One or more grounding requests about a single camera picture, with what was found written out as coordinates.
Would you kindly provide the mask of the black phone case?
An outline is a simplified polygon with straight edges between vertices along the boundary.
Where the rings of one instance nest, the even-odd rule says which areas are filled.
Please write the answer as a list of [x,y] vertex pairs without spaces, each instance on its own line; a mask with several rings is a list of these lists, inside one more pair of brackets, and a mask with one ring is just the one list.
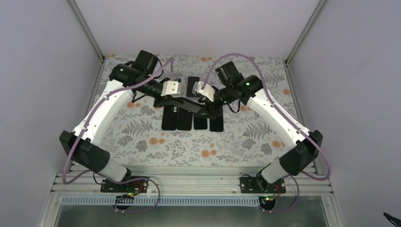
[[177,130],[178,107],[165,105],[163,110],[161,129],[164,131]]
[[177,130],[190,131],[192,129],[192,118],[192,112],[179,108],[177,115]]

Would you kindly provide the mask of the teal phone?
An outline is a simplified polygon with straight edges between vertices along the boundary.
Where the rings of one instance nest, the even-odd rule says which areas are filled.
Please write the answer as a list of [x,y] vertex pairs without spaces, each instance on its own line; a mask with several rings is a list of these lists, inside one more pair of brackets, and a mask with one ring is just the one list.
[[207,130],[208,129],[208,119],[203,117],[193,117],[193,128],[194,130]]

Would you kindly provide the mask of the black phone row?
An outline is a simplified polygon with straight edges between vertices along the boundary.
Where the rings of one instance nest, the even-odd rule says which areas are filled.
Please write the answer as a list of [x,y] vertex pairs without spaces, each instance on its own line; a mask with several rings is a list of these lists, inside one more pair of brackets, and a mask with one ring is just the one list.
[[223,116],[216,117],[215,119],[209,119],[209,130],[211,132],[222,132],[224,130]]
[[186,97],[196,97],[197,95],[193,93],[193,88],[196,82],[199,82],[199,77],[188,77],[187,79],[187,90]]

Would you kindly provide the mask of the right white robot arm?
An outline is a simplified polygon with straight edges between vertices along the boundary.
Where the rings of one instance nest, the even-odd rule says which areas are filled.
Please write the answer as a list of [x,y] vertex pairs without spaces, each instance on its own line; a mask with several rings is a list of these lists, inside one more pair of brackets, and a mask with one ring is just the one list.
[[256,174],[256,186],[268,192],[274,183],[288,175],[296,176],[311,164],[319,154],[323,140],[318,131],[310,131],[297,122],[274,98],[264,90],[263,82],[255,75],[243,77],[233,62],[215,70],[223,89],[217,90],[206,82],[195,82],[192,93],[205,97],[202,114],[218,116],[220,109],[239,100],[254,110],[283,140],[288,152],[271,162]]

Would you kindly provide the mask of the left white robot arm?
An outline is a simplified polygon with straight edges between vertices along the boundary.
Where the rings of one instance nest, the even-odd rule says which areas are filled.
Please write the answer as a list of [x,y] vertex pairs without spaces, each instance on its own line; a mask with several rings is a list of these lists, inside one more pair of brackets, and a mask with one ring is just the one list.
[[131,187],[129,169],[116,162],[110,153],[101,149],[99,145],[120,108],[133,97],[135,91],[163,101],[174,100],[175,95],[180,94],[179,82],[161,83],[155,80],[166,67],[169,67],[170,71],[174,70],[174,57],[170,57],[155,70],[158,63],[158,57],[140,51],[134,61],[116,65],[109,75],[102,96],[84,119],[72,131],[61,133],[59,139],[67,154],[62,172],[63,184],[71,184],[83,175],[80,173],[71,180],[66,179],[68,167],[74,161],[86,167],[87,172],[93,172],[113,182],[113,186],[121,192]]

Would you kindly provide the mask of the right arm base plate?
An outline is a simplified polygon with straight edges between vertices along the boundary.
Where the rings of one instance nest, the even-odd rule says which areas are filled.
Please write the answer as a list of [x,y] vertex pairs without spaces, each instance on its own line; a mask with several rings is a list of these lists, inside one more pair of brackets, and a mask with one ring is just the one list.
[[274,183],[267,183],[262,178],[255,176],[242,175],[239,178],[241,193],[257,194],[257,193],[286,193],[284,179],[281,178]]

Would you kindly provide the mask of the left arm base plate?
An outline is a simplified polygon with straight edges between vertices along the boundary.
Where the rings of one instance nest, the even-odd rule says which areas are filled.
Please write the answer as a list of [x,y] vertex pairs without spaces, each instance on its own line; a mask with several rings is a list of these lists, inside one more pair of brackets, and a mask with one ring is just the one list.
[[129,183],[118,184],[110,180],[104,179],[100,188],[100,192],[103,193],[146,193],[147,186],[149,184],[148,178],[132,176],[132,178],[139,178],[139,180],[132,181]]

